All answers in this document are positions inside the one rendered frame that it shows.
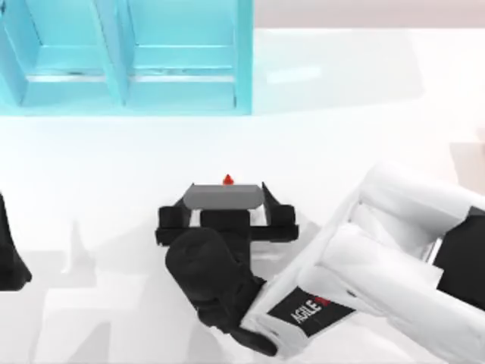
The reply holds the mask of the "pale grey rounded box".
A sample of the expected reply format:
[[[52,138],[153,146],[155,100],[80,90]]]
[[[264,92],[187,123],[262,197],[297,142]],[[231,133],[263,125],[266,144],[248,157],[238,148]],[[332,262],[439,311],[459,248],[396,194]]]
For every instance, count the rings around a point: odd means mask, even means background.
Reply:
[[[189,209],[256,209],[264,202],[262,189],[255,184],[194,184],[183,195]]]

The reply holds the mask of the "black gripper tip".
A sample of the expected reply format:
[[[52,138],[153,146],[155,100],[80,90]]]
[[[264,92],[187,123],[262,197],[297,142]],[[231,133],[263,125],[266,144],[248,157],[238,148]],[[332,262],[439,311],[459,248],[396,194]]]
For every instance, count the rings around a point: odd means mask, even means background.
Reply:
[[[0,292],[22,290],[32,281],[32,273],[22,260],[11,236],[3,195],[0,194]]]

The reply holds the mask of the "light blue rack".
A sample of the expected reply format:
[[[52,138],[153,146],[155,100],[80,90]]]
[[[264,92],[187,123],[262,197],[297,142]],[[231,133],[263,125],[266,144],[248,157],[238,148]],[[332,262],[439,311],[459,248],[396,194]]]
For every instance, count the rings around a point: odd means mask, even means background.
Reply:
[[[248,115],[254,7],[0,0],[0,115]]]

